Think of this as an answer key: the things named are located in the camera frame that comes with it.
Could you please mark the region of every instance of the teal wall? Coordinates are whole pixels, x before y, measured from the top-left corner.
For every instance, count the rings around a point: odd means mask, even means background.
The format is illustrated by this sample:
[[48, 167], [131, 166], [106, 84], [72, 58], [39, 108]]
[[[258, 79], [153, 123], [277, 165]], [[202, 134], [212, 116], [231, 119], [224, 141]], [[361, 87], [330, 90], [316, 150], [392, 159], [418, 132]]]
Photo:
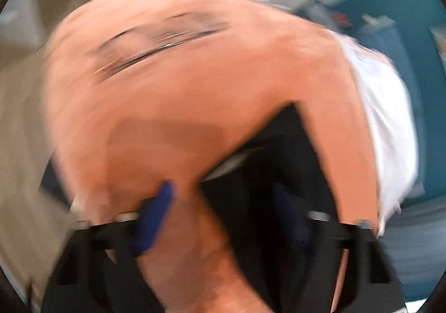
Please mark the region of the teal wall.
[[426, 194], [413, 204], [446, 194], [446, 76], [429, 27], [446, 23], [440, 0], [347, 0], [334, 7], [347, 15], [354, 35], [361, 15], [386, 15], [396, 21], [411, 58], [424, 105], [427, 139]]

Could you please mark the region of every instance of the wooden floor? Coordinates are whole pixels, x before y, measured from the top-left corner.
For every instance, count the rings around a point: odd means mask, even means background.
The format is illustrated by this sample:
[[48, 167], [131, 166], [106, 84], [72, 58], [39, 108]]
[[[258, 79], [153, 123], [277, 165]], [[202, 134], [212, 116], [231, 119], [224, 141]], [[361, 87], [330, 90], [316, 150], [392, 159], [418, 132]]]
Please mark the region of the wooden floor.
[[[88, 0], [38, 0], [49, 35]], [[0, 44], [0, 263], [40, 304], [73, 217], [39, 192], [51, 155], [42, 108], [44, 49]]]

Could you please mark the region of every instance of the orange surface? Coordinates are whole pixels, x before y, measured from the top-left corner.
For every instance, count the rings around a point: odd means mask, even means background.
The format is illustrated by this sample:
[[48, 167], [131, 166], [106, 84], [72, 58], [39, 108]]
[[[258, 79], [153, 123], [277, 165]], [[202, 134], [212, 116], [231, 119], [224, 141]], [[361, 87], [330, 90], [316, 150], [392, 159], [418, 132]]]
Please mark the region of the orange surface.
[[[228, 28], [106, 80], [94, 74], [94, 50], [109, 38], [196, 11]], [[290, 101], [302, 105], [340, 220], [376, 226], [367, 120], [349, 62], [322, 27], [249, 0], [93, 0], [52, 35], [46, 65], [57, 168], [87, 218], [110, 221], [162, 179], [175, 183], [156, 246], [138, 260], [169, 312], [269, 312], [238, 271], [197, 179]]]

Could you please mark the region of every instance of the white cloth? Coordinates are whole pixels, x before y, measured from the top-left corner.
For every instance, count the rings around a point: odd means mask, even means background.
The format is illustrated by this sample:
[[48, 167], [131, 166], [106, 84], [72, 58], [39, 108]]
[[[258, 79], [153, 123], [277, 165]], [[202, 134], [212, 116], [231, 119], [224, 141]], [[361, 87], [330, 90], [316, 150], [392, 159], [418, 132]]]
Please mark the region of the white cloth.
[[357, 78], [369, 122], [380, 188], [380, 235], [418, 175], [418, 142], [410, 96], [392, 63], [356, 40], [333, 33]]

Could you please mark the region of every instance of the beige floor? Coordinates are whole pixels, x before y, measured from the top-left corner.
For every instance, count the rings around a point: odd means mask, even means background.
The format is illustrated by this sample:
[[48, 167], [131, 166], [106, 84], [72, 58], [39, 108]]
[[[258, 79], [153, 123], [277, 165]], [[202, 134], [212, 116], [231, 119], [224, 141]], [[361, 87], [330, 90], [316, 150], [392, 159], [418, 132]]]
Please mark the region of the beige floor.
[[[88, 0], [39, 0], [49, 35]], [[39, 184], [51, 155], [42, 112], [44, 49], [0, 44], [0, 261], [39, 305], [73, 217]]]

